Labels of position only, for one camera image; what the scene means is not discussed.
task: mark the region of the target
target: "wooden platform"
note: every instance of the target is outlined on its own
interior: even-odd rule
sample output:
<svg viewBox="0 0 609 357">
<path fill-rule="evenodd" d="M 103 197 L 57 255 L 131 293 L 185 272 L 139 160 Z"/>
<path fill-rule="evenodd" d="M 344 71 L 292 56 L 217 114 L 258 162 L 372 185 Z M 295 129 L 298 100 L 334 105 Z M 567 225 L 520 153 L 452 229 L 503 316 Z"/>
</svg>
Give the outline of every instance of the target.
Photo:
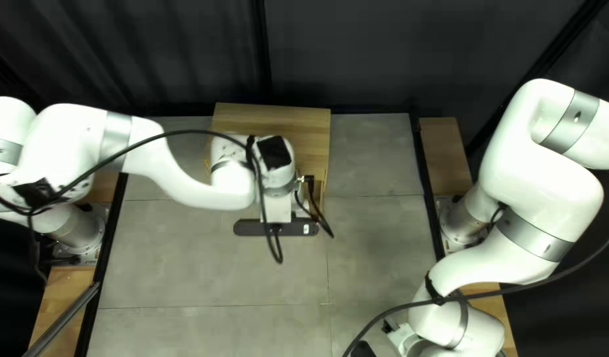
<svg viewBox="0 0 609 357">
<path fill-rule="evenodd" d="M 211 129 L 257 137 L 280 135 L 289 140 L 298 174 L 315 176 L 314 198 L 321 207 L 328 173 L 330 128 L 330 109 L 216 103 Z"/>
<path fill-rule="evenodd" d="M 433 194 L 435 196 L 465 194 L 472 188 L 472 176 L 467 166 L 456 118 L 421 118 L 419 125 Z M 498 283 L 478 283 L 461 288 L 466 295 L 498 289 L 500 289 Z M 501 296 L 480 298 L 470 300 L 470 303 L 503 322 L 506 328 L 504 349 L 509 357 L 517 357 L 503 298 Z"/>
</svg>

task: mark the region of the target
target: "black metal frame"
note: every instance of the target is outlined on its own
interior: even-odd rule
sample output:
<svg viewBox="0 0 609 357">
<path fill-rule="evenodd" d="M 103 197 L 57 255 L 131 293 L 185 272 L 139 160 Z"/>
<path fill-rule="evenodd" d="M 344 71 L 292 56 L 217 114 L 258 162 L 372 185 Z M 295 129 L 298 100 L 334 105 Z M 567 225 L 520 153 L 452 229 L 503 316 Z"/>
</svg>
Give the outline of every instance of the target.
<svg viewBox="0 0 609 357">
<path fill-rule="evenodd" d="M 117 223 L 119 221 L 119 213 L 122 210 L 122 202 L 124 201 L 127 183 L 128 174 L 119 174 L 117 185 L 115 186 L 115 193 L 113 195 L 113 202 L 111 203 L 108 220 L 106 221 L 106 231 L 104 232 L 104 238 L 102 239 L 102 248 L 93 275 L 93 283 L 99 283 L 99 290 L 97 291 L 97 295 L 95 295 L 86 305 L 82 327 L 80 328 L 80 335 L 78 336 L 77 346 L 75 347 L 75 357 L 86 357 L 86 353 L 88 353 L 89 350 L 93 325 L 95 324 L 95 316 L 97 315 L 97 307 L 99 306 L 99 298 L 104 284 L 104 275 L 106 275 L 106 270 L 108 269 L 110 251 L 113 247 L 113 239 L 115 238 L 115 230 L 117 229 Z"/>
<path fill-rule="evenodd" d="M 421 186 L 424 190 L 424 200 L 426 202 L 427 220 L 430 225 L 430 233 L 432 234 L 432 244 L 435 247 L 436 260 L 441 260 L 445 257 L 445 249 L 441 241 L 441 226 L 439 225 L 439 216 L 436 214 L 435 197 L 432 193 L 432 185 L 430 184 L 430 174 L 427 170 L 426 153 L 423 149 L 423 141 L 421 139 L 421 126 L 419 119 L 410 116 L 410 125 L 412 126 L 412 139 L 415 144 L 415 156 L 417 157 L 417 167 L 419 169 L 419 178 Z"/>
<path fill-rule="evenodd" d="M 502 118 L 503 113 L 505 113 L 509 101 L 511 101 L 518 89 L 532 79 L 543 77 L 607 3 L 608 0 L 584 1 L 582 6 L 575 12 L 569 22 L 566 23 L 560 33 L 551 41 L 540 57 L 538 57 L 538 60 L 531 66 L 529 71 L 520 79 L 520 82 L 518 82 L 512 91 L 505 97 L 478 134 L 476 134 L 472 141 L 467 144 L 465 151 L 468 158 L 472 156 L 476 150 L 480 149 L 491 137 L 499 124 L 500 118 Z"/>
</svg>

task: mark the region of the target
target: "black backdrop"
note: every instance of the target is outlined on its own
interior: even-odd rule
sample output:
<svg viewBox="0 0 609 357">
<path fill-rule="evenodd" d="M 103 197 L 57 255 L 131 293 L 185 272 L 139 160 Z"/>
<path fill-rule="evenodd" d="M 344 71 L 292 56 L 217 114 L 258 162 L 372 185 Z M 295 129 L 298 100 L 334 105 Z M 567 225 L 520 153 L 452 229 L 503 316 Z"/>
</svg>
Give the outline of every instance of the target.
<svg viewBox="0 0 609 357">
<path fill-rule="evenodd" d="M 71 102 L 142 116 L 209 115 L 215 101 L 412 111 L 458 117 L 468 143 L 583 2 L 0 1 L 0 95 L 36 110 Z M 609 100 L 609 6 L 547 77 Z M 602 215 L 609 222 L 609 204 Z M 1 246 L 5 235 L 17 236 L 11 229 L 0 231 L 0 252 L 16 252 L 0 254 L 0 301 L 11 307 L 0 316 L 11 313 L 8 323 L 30 333 L 40 289 L 23 268 L 24 235 L 17 248 Z M 603 272 L 609 281 L 609 267 Z M 507 301 L 524 357 L 561 345 L 546 334 L 571 326 L 573 302 L 582 318 L 601 315 L 593 301 L 553 293 Z M 558 301 L 556 315 L 540 314 Z M 592 325 L 575 328 L 596 336 Z M 0 355 L 19 354 L 22 336 L 1 340 Z"/>
</svg>

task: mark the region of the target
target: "wooden edge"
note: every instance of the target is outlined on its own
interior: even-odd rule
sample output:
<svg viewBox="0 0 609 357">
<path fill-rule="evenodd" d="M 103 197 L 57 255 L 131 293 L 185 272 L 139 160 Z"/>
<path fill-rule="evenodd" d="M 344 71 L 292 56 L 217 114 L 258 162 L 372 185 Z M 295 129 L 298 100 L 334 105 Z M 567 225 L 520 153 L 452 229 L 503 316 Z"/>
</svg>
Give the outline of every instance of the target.
<svg viewBox="0 0 609 357">
<path fill-rule="evenodd" d="M 62 312 L 66 311 L 86 290 L 93 281 L 94 272 L 94 266 L 64 266 L 51 269 L 29 346 L 33 345 Z M 60 336 L 56 337 L 43 356 L 72 357 L 77 345 L 82 317 L 83 311 L 62 329 Z"/>
</svg>

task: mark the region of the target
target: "black curtain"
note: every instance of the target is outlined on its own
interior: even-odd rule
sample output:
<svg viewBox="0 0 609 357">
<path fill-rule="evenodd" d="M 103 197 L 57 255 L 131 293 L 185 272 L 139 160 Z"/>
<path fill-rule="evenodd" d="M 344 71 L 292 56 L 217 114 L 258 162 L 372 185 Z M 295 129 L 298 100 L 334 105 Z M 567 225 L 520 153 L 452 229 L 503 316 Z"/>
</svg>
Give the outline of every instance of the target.
<svg viewBox="0 0 609 357">
<path fill-rule="evenodd" d="M 29 346 L 44 282 L 30 260 L 27 228 L 0 220 L 0 356 L 21 356 Z"/>
<path fill-rule="evenodd" d="M 412 109 L 458 117 L 468 142 L 582 1 L 0 1 L 0 95 L 138 115 Z"/>
</svg>

